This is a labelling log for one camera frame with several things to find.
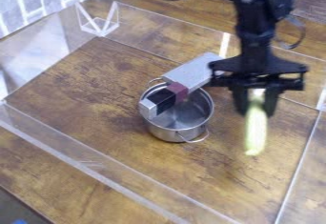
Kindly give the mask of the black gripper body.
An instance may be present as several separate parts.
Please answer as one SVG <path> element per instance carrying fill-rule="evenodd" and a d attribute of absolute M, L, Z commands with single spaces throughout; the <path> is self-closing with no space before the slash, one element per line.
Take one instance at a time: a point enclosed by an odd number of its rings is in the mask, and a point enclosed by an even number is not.
<path fill-rule="evenodd" d="M 302 91 L 305 89 L 306 65 L 278 57 L 271 51 L 273 33 L 238 34 L 241 53 L 230 58 L 211 61 L 210 82 L 212 87 Z"/>

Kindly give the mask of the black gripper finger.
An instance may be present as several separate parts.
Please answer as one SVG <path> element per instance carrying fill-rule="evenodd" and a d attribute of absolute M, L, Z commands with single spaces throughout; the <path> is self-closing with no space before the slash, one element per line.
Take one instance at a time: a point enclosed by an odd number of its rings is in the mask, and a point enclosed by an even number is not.
<path fill-rule="evenodd" d="M 278 87 L 270 87 L 265 90 L 265 102 L 262 107 L 269 117 L 274 115 L 278 105 L 279 94 L 282 92 L 283 91 Z"/>
<path fill-rule="evenodd" d="M 233 102 L 235 110 L 241 115 L 246 115 L 249 109 L 249 90 L 242 86 L 234 86 L 231 88 Z"/>

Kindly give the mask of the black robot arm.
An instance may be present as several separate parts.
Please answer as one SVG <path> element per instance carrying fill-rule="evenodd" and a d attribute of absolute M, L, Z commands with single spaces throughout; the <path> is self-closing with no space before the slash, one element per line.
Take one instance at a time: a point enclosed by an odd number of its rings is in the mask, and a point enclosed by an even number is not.
<path fill-rule="evenodd" d="M 214 73 L 208 85 L 231 91 L 235 110 L 245 114 L 250 108 L 250 89 L 263 89 L 262 109 L 271 116 L 279 94 L 305 89 L 309 67 L 275 56 L 271 40 L 277 23 L 289 17 L 294 0 L 231 0 L 237 10 L 235 33 L 241 54 L 208 63 Z"/>

